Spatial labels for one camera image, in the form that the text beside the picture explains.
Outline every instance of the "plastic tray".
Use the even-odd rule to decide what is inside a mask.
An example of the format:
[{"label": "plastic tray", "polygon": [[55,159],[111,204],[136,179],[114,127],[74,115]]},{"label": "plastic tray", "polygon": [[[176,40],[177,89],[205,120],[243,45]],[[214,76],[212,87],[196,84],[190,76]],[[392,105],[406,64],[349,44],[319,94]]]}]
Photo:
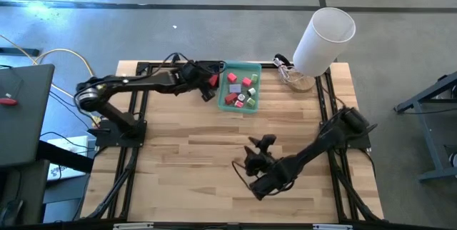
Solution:
[{"label": "plastic tray", "polygon": [[[232,112],[241,112],[246,114],[256,113],[258,110],[258,102],[259,102],[259,95],[260,95],[260,79],[262,73],[262,65],[255,64],[255,63],[247,63],[247,62],[238,62],[238,61],[226,61],[226,70],[223,72],[221,77],[221,85],[219,87],[219,108],[223,111],[232,111]],[[236,75],[236,84],[241,84],[241,93],[246,96],[245,104],[242,108],[237,108],[233,104],[226,105],[225,97],[229,95],[229,85],[231,84],[229,80],[227,80],[227,75],[230,73],[234,73]],[[241,83],[243,78],[251,78],[252,74],[256,74],[258,76],[257,82],[254,84],[252,83],[250,87],[245,87]],[[256,94],[252,97],[249,97],[247,91],[250,88],[255,88]],[[250,107],[246,104],[247,98],[252,98],[256,101],[253,107]]]}]

